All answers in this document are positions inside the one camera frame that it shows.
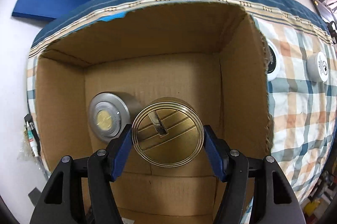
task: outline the gold lid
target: gold lid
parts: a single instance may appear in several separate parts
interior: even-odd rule
[[[136,151],[162,167],[177,167],[194,159],[203,146],[203,126],[187,103],[162,98],[142,110],[132,125]]]

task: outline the silver bolt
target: silver bolt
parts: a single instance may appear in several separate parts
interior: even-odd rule
[[[100,150],[97,151],[97,155],[98,155],[99,157],[105,155],[106,153],[107,153],[107,151],[104,150],[104,149],[100,149]]]
[[[69,161],[70,161],[70,156],[65,156],[65,157],[62,158],[63,163],[67,163]]]
[[[237,157],[240,153],[238,150],[230,150],[230,154],[234,157]]]
[[[267,156],[266,160],[270,163],[273,163],[275,161],[275,158],[273,158],[272,156]]]

